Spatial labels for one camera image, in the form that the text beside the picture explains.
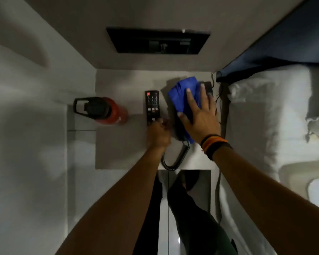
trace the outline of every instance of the pants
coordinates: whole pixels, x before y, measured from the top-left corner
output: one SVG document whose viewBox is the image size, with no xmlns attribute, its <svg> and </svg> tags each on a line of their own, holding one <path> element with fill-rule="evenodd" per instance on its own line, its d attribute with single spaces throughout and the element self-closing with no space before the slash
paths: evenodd
<svg viewBox="0 0 319 255">
<path fill-rule="evenodd" d="M 133 254 L 157 254 L 159 207 L 162 184 L 156 176 L 152 196 Z M 180 240 L 187 255 L 236 255 L 237 252 L 223 228 L 211 214 L 200 209 L 176 181 L 168 191 L 168 204 L 174 214 Z"/>
</svg>

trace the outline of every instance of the floor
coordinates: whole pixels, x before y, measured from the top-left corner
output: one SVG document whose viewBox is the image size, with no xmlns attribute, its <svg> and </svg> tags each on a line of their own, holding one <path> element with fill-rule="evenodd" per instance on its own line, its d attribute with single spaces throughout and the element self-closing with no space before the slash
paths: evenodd
<svg viewBox="0 0 319 255">
<path fill-rule="evenodd" d="M 96 129 L 95 121 L 68 112 L 68 231 L 70 231 L 89 207 L 113 186 L 127 169 L 95 169 Z M 175 180 L 175 172 L 160 171 L 163 199 L 160 208 L 158 254 L 185 254 L 180 242 L 174 216 L 168 207 L 166 189 Z M 196 186 L 189 193 L 196 204 L 210 210 L 211 170 L 202 170 Z"/>
</svg>

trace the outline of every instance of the bed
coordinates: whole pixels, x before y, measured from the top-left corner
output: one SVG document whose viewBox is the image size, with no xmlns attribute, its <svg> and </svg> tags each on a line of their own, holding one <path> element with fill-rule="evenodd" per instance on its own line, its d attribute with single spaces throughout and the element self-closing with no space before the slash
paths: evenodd
<svg viewBox="0 0 319 255">
<path fill-rule="evenodd" d="M 319 66 L 290 65 L 259 72 L 229 87 L 226 139 L 249 162 L 319 206 Z M 220 179 L 221 225 L 239 254 L 275 254 Z"/>
</svg>

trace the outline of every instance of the blue cloth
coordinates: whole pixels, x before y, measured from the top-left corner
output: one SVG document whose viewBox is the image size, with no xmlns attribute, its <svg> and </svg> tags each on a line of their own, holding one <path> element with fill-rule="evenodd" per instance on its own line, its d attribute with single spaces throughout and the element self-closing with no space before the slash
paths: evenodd
<svg viewBox="0 0 319 255">
<path fill-rule="evenodd" d="M 187 88 L 191 90 L 192 96 L 194 97 L 197 105 L 201 107 L 200 85 L 195 77 L 186 78 L 177 82 L 176 86 L 168 92 L 168 95 L 174 104 L 176 111 L 183 112 L 192 123 L 192 111 L 187 101 Z M 190 143 L 194 143 L 187 131 L 185 131 L 185 136 Z"/>
</svg>

